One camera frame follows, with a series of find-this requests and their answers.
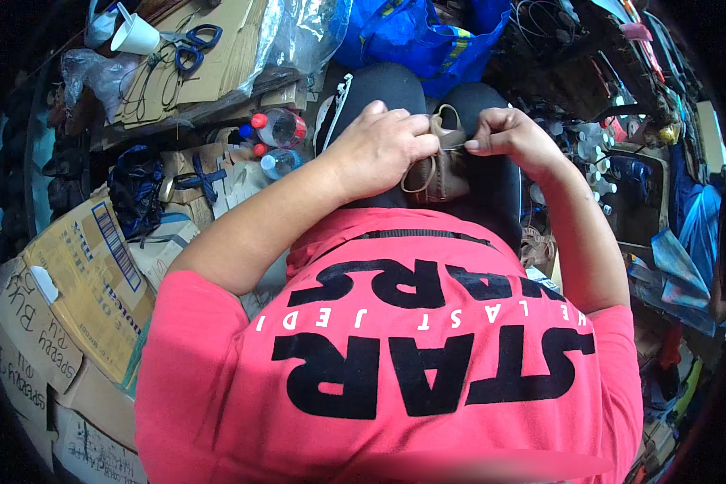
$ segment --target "black pants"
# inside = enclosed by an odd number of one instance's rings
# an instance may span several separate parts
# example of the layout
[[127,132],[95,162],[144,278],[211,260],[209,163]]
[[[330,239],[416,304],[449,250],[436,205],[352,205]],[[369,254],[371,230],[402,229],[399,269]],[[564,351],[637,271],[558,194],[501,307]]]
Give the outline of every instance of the black pants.
[[[426,113],[425,95],[416,76],[396,63],[378,63],[355,72],[347,99],[339,113],[329,143],[358,117],[366,105],[383,101],[388,109],[404,108],[412,114]],[[484,83],[466,83],[455,87],[440,104],[451,104],[460,116],[468,136],[474,136],[478,113],[486,108],[505,108],[508,103],[498,92]],[[444,127],[457,127],[454,115],[446,111]],[[334,112],[329,112],[319,127],[318,143],[325,140]],[[471,156],[466,154],[466,170],[471,193],[445,204],[414,206],[396,186],[383,194],[356,200],[345,208],[429,208],[472,221],[502,238],[518,255],[522,241],[522,183],[519,168],[507,156]]]

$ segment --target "person's arm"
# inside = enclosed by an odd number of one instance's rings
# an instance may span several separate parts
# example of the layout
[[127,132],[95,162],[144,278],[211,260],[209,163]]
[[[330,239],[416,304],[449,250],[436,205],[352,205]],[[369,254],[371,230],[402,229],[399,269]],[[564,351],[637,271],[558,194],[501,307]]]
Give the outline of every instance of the person's arm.
[[589,315],[629,307],[626,267],[602,210],[581,172],[532,119],[518,109],[492,108],[479,116],[466,149],[479,156],[505,154],[535,181],[549,208],[559,245],[565,296]]
[[434,154],[424,115],[372,102],[315,160],[247,199],[203,230],[169,267],[247,294],[306,230],[352,200],[396,186],[411,163]]

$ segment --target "blue-handled scissors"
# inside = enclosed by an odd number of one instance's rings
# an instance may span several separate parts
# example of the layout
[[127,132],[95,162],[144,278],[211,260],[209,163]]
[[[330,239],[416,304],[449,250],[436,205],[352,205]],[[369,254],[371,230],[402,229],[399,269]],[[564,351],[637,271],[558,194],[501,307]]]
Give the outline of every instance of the blue-handled scissors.
[[[186,33],[161,32],[164,40],[175,44],[175,65],[184,73],[194,72],[204,61],[203,50],[212,49],[221,39],[223,29],[217,25],[205,23],[197,25]],[[203,40],[199,35],[209,36],[212,39]]]

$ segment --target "paper cup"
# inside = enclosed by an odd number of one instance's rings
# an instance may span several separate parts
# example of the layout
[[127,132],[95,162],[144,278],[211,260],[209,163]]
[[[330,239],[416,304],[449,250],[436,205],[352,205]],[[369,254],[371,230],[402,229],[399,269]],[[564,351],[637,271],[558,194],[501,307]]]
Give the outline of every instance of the paper cup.
[[141,19],[140,15],[133,13],[131,15],[131,25],[129,25],[129,22],[124,22],[118,27],[116,35],[113,35],[111,50],[147,56],[156,49],[160,40],[161,36],[158,30]]

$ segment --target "person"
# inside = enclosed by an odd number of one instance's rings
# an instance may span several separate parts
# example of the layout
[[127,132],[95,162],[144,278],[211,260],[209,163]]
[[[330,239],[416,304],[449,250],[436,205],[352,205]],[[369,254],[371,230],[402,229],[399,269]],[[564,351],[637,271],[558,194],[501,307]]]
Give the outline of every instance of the person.
[[[458,482],[454,462],[506,449],[605,466],[541,481],[623,481],[643,407],[613,233],[584,176],[522,111],[484,84],[444,101],[472,136],[462,203],[409,207],[398,183],[439,143],[419,81],[378,64],[323,125],[325,151],[178,255],[138,375],[151,482]],[[516,256],[519,167],[547,200],[564,296]],[[238,297],[288,248],[287,285],[250,321]],[[398,460],[409,455],[428,458]],[[475,482],[510,482],[484,476],[498,480]]]

